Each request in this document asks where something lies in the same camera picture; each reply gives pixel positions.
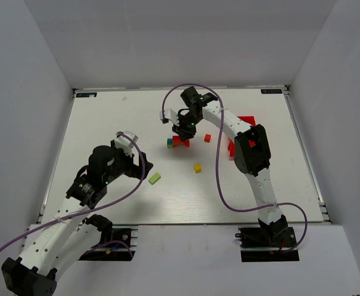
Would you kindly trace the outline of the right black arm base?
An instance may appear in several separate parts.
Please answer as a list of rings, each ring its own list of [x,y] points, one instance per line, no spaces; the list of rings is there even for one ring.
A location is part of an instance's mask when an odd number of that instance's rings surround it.
[[[243,263],[300,261],[292,227],[279,234],[273,243],[264,241],[261,229],[255,227],[239,228],[235,238],[240,242]]]

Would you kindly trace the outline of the red arch wood block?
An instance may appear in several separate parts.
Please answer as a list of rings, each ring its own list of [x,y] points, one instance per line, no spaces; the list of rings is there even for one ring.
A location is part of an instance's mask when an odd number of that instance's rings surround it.
[[[179,147],[179,146],[184,146],[184,147],[190,147],[190,142],[189,141],[184,141],[184,142],[173,142],[173,147]]]

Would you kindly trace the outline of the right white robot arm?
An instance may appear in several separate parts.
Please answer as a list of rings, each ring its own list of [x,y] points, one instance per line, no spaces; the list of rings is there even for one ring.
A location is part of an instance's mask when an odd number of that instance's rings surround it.
[[[196,135],[196,126],[202,120],[214,124],[234,144],[234,163],[250,183],[258,208],[258,223],[262,239],[272,245],[288,228],[282,210],[277,205],[270,178],[271,151],[265,128],[251,125],[226,110],[217,94],[204,95],[190,86],[183,90],[181,99],[187,106],[187,113],[167,110],[162,121],[173,123],[172,130],[185,142]]]

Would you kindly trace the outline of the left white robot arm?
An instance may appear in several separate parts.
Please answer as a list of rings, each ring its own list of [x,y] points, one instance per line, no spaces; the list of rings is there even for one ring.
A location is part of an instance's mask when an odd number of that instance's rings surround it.
[[[108,185],[127,176],[143,181],[153,164],[138,152],[134,163],[132,146],[97,146],[88,164],[77,172],[57,216],[42,225],[40,235],[16,259],[1,266],[7,289],[15,295],[52,295],[61,275],[89,249],[116,242],[113,223],[97,214]]]

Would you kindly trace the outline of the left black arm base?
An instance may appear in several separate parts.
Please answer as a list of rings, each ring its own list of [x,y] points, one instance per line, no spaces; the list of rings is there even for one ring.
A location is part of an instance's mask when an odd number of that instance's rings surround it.
[[[131,262],[136,253],[137,226],[112,228],[111,240],[100,242],[80,257],[79,261]]]

